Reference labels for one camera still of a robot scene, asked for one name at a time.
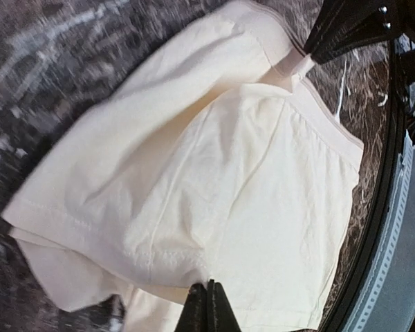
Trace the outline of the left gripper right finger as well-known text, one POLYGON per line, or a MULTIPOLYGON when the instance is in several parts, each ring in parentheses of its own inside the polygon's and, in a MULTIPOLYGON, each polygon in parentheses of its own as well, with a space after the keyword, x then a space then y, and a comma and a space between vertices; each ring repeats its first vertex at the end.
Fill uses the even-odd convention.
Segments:
POLYGON ((207 285, 207 330, 241 332, 223 286, 213 279, 207 285))

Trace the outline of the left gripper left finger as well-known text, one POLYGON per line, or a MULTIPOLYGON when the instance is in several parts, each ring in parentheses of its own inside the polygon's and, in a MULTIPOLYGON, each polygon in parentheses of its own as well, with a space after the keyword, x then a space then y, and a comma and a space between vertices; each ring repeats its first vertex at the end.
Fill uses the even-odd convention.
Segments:
POLYGON ((202 284, 190 287, 175 332, 208 331, 209 288, 202 284))

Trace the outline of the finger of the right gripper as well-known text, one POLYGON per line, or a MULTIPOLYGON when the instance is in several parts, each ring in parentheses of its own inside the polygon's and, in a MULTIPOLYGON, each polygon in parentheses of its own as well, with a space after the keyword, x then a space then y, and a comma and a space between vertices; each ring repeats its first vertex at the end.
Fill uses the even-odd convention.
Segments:
POLYGON ((317 64, 398 36, 398 2, 324 1, 303 47, 317 64))

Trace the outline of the cream cotton boxer underwear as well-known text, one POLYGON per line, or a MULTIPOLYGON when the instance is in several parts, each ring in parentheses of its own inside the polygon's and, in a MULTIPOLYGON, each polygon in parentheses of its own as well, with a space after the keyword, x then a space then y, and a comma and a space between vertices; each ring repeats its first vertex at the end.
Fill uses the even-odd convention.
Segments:
POLYGON ((223 284, 242 331, 317 329, 363 144, 306 78, 282 16, 230 1, 89 109, 2 212, 60 309, 122 297, 126 331, 173 331, 223 284))

